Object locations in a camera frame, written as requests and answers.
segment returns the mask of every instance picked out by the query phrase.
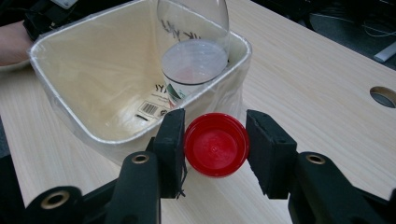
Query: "clear plastic bottle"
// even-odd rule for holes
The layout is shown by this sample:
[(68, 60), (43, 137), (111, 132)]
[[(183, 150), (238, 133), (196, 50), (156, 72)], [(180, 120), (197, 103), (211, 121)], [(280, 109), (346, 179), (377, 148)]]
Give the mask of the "clear plastic bottle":
[(159, 0), (157, 49), (171, 105), (218, 76), (228, 62), (224, 0)]

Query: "barcode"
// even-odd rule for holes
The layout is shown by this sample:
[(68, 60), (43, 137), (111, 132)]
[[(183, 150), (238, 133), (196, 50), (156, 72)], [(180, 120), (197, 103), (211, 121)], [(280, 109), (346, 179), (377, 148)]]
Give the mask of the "barcode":
[(142, 110), (143, 110), (145, 113), (148, 113), (148, 114), (150, 114), (150, 115), (154, 115), (154, 113), (155, 113), (155, 111), (157, 111), (157, 109), (158, 109), (158, 106), (156, 106), (156, 105), (151, 105), (151, 104), (148, 104), (148, 103), (146, 103), (145, 105), (143, 105), (143, 108), (142, 108)]

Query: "wooden table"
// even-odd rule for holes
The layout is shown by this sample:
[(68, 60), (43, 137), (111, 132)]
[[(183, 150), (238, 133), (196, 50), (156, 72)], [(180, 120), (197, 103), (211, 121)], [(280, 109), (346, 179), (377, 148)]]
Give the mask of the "wooden table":
[[(396, 72), (248, 0), (227, 1), (231, 29), (253, 47), (244, 110), (271, 115), (298, 150), (330, 157), (351, 183), (388, 199), (396, 187), (396, 109), (370, 96), (396, 91)], [(31, 67), (0, 73), (0, 114), (26, 204), (71, 185), (88, 193), (120, 167), (80, 142), (55, 116)], [(163, 223), (291, 223), (247, 163), (222, 179), (191, 170), (186, 198), (163, 200)]]

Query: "white basket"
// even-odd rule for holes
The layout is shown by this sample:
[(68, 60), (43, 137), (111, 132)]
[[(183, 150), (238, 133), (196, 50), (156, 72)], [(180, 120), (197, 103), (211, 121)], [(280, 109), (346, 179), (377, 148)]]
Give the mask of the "white basket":
[[(162, 122), (131, 122), (155, 85), (163, 84), (155, 2), (133, 1), (92, 15), (40, 37), (30, 51), (61, 119), (75, 136), (119, 165), (132, 152), (145, 150)], [(235, 33), (230, 38), (225, 71), (177, 106), (186, 109), (186, 126), (214, 111), (238, 118), (251, 46)]]

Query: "red plastic cap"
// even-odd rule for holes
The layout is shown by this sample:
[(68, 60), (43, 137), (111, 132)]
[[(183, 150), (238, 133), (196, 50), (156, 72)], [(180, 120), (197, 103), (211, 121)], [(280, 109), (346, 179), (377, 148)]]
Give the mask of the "red plastic cap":
[(195, 170), (211, 177), (224, 177), (239, 169), (246, 160), (248, 133), (229, 115), (205, 114), (187, 129), (184, 150)]

